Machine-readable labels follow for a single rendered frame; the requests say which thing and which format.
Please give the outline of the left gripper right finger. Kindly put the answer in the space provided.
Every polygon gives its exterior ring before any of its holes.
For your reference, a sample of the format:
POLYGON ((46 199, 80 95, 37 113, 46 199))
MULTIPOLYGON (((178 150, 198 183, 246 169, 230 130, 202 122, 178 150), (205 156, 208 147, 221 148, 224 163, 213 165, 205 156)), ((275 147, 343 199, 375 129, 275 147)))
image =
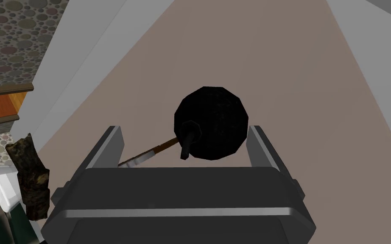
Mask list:
POLYGON ((260 126, 249 126, 246 148, 252 167, 273 167, 279 169, 274 156, 272 145, 260 126))

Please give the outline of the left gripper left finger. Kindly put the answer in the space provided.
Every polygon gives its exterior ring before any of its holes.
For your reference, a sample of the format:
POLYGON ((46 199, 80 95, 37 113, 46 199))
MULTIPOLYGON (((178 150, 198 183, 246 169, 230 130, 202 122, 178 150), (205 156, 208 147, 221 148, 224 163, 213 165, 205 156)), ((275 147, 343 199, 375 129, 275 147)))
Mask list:
POLYGON ((86 168, 117 168, 123 149, 121 127, 108 127, 90 152, 86 168))

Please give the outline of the brown and silver thin rod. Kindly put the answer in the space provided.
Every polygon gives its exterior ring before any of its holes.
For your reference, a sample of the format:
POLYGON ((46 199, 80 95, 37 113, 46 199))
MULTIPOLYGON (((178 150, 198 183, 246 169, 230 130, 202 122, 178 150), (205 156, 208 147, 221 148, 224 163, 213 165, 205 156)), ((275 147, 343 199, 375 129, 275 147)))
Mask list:
POLYGON ((170 148, 171 146, 175 145, 176 143, 178 143, 178 139, 173 138, 173 139, 171 139, 161 145, 158 145, 158 146, 152 148, 151 150, 143 152, 135 157, 132 157, 131 159, 128 159, 124 162, 119 163, 117 167, 118 168, 133 168, 133 167, 141 164, 142 162, 148 160, 149 158, 154 157, 156 154, 166 150, 167 148, 170 148))

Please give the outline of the black ball door knob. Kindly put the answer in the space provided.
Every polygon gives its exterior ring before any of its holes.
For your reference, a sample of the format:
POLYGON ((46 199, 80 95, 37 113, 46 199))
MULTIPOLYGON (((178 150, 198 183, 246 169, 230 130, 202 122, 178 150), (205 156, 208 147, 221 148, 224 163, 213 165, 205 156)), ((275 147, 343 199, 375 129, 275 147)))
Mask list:
POLYGON ((248 114, 223 87, 203 86, 186 96, 174 114, 182 160, 219 160, 237 152, 247 138, 248 114))

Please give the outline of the dark brown bark log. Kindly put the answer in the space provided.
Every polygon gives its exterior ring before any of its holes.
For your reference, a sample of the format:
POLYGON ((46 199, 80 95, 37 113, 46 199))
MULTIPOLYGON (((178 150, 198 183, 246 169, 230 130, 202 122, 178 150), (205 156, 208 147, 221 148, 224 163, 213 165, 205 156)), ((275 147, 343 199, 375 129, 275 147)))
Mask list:
POLYGON ((18 170, 22 202, 31 221, 46 219, 50 207, 50 171, 38 157, 31 134, 5 146, 18 170))

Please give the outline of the white box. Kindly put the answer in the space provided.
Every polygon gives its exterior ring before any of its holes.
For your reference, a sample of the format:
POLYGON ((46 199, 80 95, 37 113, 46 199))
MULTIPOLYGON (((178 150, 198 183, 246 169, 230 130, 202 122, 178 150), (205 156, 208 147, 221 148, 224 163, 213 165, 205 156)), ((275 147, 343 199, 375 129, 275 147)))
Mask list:
POLYGON ((6 213, 21 201, 18 170, 14 165, 0 165, 0 207, 6 213))

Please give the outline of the dark green box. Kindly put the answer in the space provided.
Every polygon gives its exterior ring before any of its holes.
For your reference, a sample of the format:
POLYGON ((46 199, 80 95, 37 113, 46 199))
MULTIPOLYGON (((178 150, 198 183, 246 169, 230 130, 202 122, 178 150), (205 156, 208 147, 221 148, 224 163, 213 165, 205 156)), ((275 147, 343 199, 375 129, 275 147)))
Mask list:
POLYGON ((0 244, 47 244, 40 228, 30 222, 21 203, 6 213, 0 206, 0 244))

